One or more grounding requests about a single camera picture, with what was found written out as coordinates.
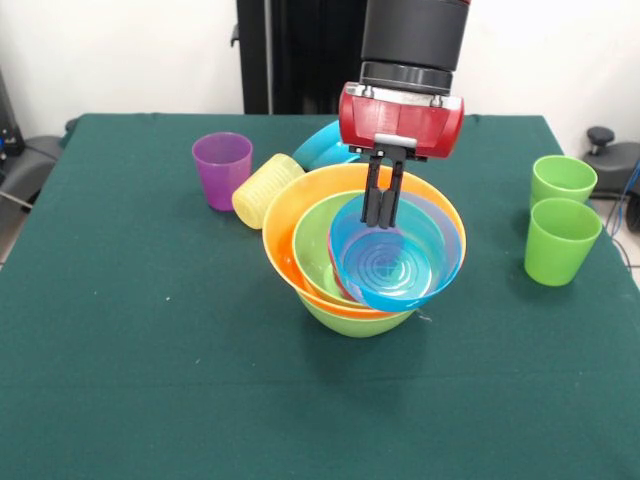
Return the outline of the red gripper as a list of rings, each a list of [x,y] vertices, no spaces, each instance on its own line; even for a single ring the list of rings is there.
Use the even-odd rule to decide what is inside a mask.
[[[464,100],[455,96],[347,83],[339,101],[342,141],[362,151],[390,145],[403,147],[417,158],[446,158],[463,121]],[[393,161],[390,186],[382,198],[378,187],[381,161],[380,156],[369,156],[361,221],[387,229],[395,226],[405,161]]]

